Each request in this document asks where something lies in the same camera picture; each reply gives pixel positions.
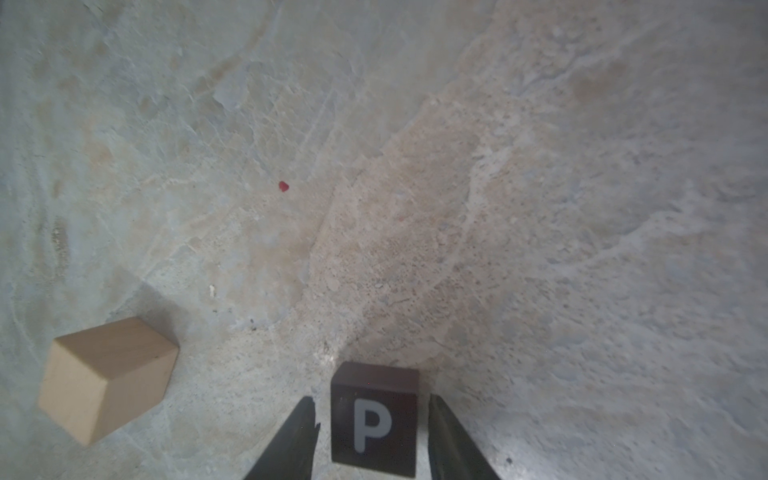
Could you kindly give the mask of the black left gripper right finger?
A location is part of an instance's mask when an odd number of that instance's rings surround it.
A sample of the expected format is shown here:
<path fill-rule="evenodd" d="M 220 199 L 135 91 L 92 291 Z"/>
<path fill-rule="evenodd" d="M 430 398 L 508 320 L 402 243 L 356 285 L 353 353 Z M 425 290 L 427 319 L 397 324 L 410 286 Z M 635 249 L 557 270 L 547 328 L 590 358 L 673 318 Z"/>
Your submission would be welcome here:
<path fill-rule="evenodd" d="M 428 456 L 434 480 L 500 479 L 447 403 L 436 394 L 429 399 Z"/>

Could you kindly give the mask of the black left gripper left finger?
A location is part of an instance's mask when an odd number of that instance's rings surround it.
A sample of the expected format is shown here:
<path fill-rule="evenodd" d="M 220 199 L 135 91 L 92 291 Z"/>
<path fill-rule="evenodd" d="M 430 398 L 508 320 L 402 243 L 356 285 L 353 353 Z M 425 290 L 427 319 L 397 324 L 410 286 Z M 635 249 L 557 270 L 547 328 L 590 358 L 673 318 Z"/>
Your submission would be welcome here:
<path fill-rule="evenodd" d="M 310 480 L 320 428 L 314 400 L 303 397 L 244 479 Z"/>

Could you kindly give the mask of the dark brown P block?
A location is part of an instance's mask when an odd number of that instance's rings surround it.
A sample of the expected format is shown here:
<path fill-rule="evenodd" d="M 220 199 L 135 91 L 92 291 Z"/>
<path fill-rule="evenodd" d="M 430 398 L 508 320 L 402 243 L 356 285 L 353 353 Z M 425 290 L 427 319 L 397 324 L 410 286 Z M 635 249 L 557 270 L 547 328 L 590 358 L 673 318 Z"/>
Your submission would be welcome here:
<path fill-rule="evenodd" d="M 331 459 L 416 476 L 419 372 L 342 363 L 330 384 Z"/>

